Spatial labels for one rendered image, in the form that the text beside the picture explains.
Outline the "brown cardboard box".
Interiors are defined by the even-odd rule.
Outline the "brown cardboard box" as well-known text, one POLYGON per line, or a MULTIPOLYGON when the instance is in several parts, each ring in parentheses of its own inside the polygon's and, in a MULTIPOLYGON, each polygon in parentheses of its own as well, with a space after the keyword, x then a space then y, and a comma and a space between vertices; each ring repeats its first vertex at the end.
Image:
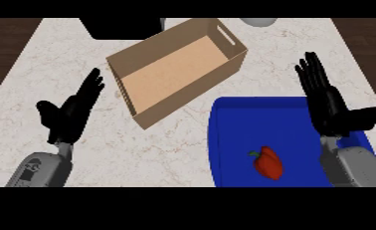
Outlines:
POLYGON ((244 55, 219 20, 191 18, 107 57, 140 127, 150 127, 238 71, 244 55))

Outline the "blue tray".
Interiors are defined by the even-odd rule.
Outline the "blue tray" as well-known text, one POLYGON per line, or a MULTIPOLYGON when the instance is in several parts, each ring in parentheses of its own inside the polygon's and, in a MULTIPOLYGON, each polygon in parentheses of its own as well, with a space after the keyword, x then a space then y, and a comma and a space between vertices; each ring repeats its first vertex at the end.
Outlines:
MULTIPOLYGON (((207 119, 207 160, 218 187, 331 187, 319 164, 319 135, 312 127, 303 97, 221 97, 207 119), (266 145, 283 174, 277 180, 255 170, 247 153, 266 145)), ((340 148, 362 146, 374 155, 367 136, 353 131, 340 148)))

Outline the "pale grey round object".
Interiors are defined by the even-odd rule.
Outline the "pale grey round object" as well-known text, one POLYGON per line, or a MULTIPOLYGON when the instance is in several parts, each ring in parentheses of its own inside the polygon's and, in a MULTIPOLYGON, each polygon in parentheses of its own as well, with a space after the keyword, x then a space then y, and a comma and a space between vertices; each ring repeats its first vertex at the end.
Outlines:
POLYGON ((268 27, 274 22, 275 18, 241 18, 240 21, 252 27, 268 27))

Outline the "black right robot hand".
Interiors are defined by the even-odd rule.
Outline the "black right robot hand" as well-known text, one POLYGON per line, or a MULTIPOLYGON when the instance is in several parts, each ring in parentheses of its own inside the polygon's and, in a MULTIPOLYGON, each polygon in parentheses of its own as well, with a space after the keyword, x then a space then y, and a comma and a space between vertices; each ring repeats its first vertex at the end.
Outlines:
POLYGON ((314 52, 303 54, 294 72, 305 92, 311 123, 319 135, 347 136, 350 131, 370 130, 376 126, 376 107, 347 108, 314 52))

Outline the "black appliance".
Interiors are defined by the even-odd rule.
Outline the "black appliance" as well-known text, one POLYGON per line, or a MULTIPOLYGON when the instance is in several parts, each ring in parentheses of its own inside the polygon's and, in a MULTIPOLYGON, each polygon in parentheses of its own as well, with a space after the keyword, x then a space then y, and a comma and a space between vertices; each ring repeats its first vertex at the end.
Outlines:
POLYGON ((165 29, 165 18, 81 18, 95 40, 145 40, 165 29))

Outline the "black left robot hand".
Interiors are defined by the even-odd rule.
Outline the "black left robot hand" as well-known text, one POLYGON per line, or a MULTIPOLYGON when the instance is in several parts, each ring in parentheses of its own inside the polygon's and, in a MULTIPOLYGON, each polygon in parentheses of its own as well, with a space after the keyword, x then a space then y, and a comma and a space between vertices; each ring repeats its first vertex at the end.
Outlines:
POLYGON ((38 101, 35 108, 39 113, 41 125, 48 129, 47 142, 73 144, 81 138, 92 106, 104 88, 100 69, 89 72, 78 91, 70 95, 61 106, 48 101, 38 101))

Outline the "red bell pepper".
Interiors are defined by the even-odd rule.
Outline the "red bell pepper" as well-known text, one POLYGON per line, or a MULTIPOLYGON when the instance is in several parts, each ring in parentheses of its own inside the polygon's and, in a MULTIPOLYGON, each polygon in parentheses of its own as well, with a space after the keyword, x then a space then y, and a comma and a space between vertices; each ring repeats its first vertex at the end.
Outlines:
POLYGON ((263 145, 259 151, 252 150, 247 153, 253 157, 253 168, 256 172, 268 179, 277 180, 283 174, 283 165, 274 150, 263 145))

